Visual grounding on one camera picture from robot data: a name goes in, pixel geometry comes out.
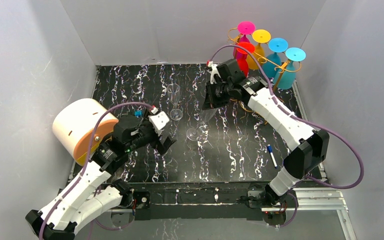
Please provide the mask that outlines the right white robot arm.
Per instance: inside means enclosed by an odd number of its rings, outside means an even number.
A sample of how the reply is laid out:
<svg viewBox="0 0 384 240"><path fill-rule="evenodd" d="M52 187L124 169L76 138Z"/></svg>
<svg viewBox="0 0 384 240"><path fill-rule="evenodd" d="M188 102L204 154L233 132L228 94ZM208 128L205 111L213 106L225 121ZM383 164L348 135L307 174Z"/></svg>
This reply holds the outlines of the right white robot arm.
<svg viewBox="0 0 384 240"><path fill-rule="evenodd" d="M262 116L290 149L280 171L261 193L261 203L281 203L287 192L326 158L329 134L295 120L295 113L270 93L268 82L260 76L245 76L235 59L221 64L208 61L207 67L210 80L205 85L202 110L224 107L231 99L243 102Z"/></svg>

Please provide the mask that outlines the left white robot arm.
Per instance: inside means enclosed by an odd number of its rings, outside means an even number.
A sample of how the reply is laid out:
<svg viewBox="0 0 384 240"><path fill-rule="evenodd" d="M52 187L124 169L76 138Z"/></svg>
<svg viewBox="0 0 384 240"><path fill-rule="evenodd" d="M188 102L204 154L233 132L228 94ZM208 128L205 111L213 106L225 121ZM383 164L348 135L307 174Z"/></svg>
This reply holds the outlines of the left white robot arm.
<svg viewBox="0 0 384 240"><path fill-rule="evenodd" d="M40 210L32 209L25 217L40 240L73 240L89 222L105 211L134 202L134 189L123 180L110 183L100 194L93 191L110 179L129 159L129 154L150 145L160 155L175 142L170 136L161 140L164 127L170 122L163 111L147 113L141 121L116 123L103 137L85 169L60 194Z"/></svg>

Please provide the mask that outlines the clear champagne flute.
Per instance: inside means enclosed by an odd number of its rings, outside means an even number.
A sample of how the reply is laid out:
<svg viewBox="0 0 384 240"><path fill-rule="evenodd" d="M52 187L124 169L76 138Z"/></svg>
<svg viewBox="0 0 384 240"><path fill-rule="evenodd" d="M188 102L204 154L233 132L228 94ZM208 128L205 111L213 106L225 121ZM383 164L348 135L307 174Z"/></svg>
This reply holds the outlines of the clear champagne flute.
<svg viewBox="0 0 384 240"><path fill-rule="evenodd" d="M191 141L198 141L201 137L201 127L204 126L216 113L218 109L212 108L202 110L199 114L199 121L195 128L189 128L186 131L186 137Z"/></svg>
<svg viewBox="0 0 384 240"><path fill-rule="evenodd" d="M172 83L167 86L167 96L172 104L172 110L169 116L174 121L179 121L183 117L183 112L179 108L179 101L181 98L181 88L178 84Z"/></svg>

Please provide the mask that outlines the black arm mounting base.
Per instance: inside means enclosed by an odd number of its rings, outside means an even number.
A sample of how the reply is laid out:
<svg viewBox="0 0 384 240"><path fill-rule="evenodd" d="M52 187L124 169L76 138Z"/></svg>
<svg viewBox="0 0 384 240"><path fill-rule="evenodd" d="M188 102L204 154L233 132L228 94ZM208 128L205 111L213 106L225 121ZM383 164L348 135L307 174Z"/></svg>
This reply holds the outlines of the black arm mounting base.
<svg viewBox="0 0 384 240"><path fill-rule="evenodd" d="M283 224L298 208L297 195L267 197L266 181L132 182L114 214L134 213L135 220L246 219Z"/></svg>

